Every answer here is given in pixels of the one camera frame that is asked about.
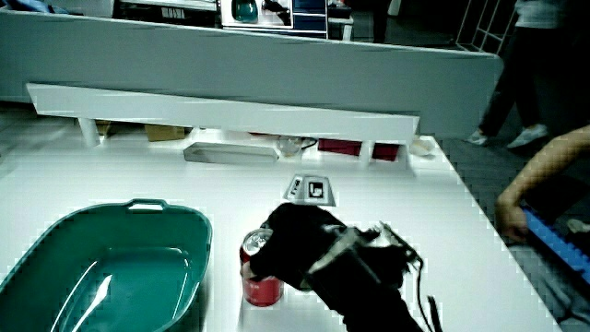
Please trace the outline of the person's right hand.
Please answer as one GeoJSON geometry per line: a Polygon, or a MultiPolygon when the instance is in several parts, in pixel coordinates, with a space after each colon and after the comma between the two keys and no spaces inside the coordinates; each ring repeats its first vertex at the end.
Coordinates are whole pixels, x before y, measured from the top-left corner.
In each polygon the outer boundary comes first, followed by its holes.
{"type": "Polygon", "coordinates": [[[298,291],[311,291],[310,276],[366,236],[327,210],[336,200],[325,176],[294,175],[283,198],[261,225],[270,237],[241,274],[256,281],[275,277],[298,291]]]}

